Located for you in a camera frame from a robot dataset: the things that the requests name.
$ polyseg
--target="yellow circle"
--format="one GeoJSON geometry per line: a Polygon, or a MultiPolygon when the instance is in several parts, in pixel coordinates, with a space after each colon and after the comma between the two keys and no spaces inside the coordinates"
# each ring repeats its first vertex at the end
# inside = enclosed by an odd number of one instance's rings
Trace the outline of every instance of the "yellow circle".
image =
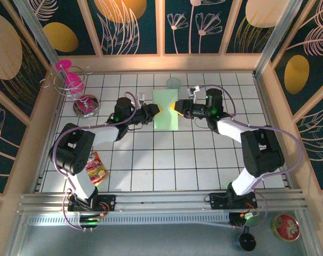
{"type": "Polygon", "coordinates": [[[14,78],[22,65],[21,39],[14,27],[0,15],[0,79],[14,78]]]}
{"type": "Polygon", "coordinates": [[[66,25],[59,22],[51,22],[45,25],[43,30],[56,50],[72,52],[77,49],[77,37],[66,25]]]}
{"type": "Polygon", "coordinates": [[[257,28],[274,27],[279,22],[287,3],[288,0],[248,0],[247,21],[257,28]]]}
{"type": "Polygon", "coordinates": [[[291,94],[297,94],[304,88],[310,74],[310,64],[304,56],[295,55],[285,69],[285,88],[291,94]]]}
{"type": "Polygon", "coordinates": [[[127,15],[124,12],[122,2],[126,6],[127,11],[129,11],[128,9],[132,10],[136,19],[144,14],[147,6],[147,0],[94,0],[94,2],[103,16],[118,23],[123,23],[124,15],[127,15]]]}

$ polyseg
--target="dark teal wallpaper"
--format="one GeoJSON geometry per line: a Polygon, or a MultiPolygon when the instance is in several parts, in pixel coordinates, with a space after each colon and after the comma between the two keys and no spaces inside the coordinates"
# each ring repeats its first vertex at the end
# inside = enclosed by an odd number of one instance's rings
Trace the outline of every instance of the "dark teal wallpaper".
{"type": "Polygon", "coordinates": [[[155,0],[87,0],[102,53],[156,54],[155,0]]]}
{"type": "Polygon", "coordinates": [[[231,4],[232,0],[166,0],[165,53],[218,53],[231,4]]]}
{"type": "Polygon", "coordinates": [[[296,125],[320,188],[323,189],[323,99],[296,125]]]}
{"type": "Polygon", "coordinates": [[[317,0],[275,71],[293,114],[323,86],[323,0],[317,0]]]}
{"type": "Polygon", "coordinates": [[[0,91],[30,117],[46,69],[0,3],[0,91]]]}
{"type": "Polygon", "coordinates": [[[243,0],[227,53],[261,53],[285,7],[284,1],[243,0]]]}
{"type": "Polygon", "coordinates": [[[0,104],[0,193],[3,193],[26,126],[0,104]]]}
{"type": "Polygon", "coordinates": [[[76,0],[28,2],[58,55],[95,55],[76,0]]]}
{"type": "Polygon", "coordinates": [[[302,11],[305,8],[305,6],[306,6],[306,4],[307,4],[308,1],[309,0],[303,0],[302,1],[301,5],[300,5],[300,8],[299,8],[299,10],[298,10],[298,12],[296,14],[296,16],[294,17],[292,23],[290,24],[290,26],[288,27],[288,29],[287,29],[287,31],[285,33],[283,39],[281,40],[281,42],[279,43],[278,47],[275,49],[272,57],[270,58],[271,61],[273,61],[275,59],[275,57],[278,55],[278,52],[280,51],[282,45],[284,44],[284,41],[287,39],[288,34],[292,31],[293,26],[295,25],[296,21],[298,20],[300,14],[302,13],[302,11]]]}

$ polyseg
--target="white tile floor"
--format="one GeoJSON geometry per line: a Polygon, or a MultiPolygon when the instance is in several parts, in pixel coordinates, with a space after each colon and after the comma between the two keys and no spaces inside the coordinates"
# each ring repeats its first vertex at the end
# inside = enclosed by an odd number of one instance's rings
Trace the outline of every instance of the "white tile floor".
{"type": "MultiPolygon", "coordinates": [[[[86,92],[100,96],[101,110],[91,119],[81,119],[72,111],[73,102],[64,103],[56,136],[67,123],[103,124],[113,112],[116,100],[129,91],[144,92],[146,103],[152,103],[153,89],[165,89],[170,77],[181,80],[179,99],[188,98],[187,87],[223,85],[233,97],[236,119],[265,125],[257,91],[249,73],[178,73],[89,75],[86,92]]],[[[232,104],[224,95],[224,107],[231,113],[232,104]]],[[[198,94],[205,102],[205,90],[198,94]]],[[[242,171],[241,144],[212,133],[205,120],[189,120],[179,116],[179,130],[155,131],[153,123],[140,130],[129,131],[119,142],[93,147],[110,176],[98,185],[99,191],[164,191],[226,189],[242,171]]],[[[281,176],[260,182],[258,188],[283,188],[281,176]]],[[[41,192],[62,192],[68,188],[65,179],[52,164],[47,164],[41,192]]]]}

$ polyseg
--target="green towel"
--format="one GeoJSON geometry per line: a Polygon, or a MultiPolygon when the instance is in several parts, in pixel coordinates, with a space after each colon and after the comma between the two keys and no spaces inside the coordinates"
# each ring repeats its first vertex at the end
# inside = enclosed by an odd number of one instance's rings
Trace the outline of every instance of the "green towel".
{"type": "Polygon", "coordinates": [[[177,89],[153,90],[153,103],[163,109],[154,118],[155,130],[178,131],[178,113],[170,108],[177,100],[177,89]]]}

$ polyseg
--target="chip bag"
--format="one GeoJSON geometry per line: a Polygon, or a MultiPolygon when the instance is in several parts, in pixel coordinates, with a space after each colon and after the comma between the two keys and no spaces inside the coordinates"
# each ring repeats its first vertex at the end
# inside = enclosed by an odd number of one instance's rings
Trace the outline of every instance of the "chip bag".
{"type": "Polygon", "coordinates": [[[109,176],[109,171],[103,166],[97,152],[94,152],[89,156],[86,170],[94,185],[98,185],[104,178],[109,176]]]}

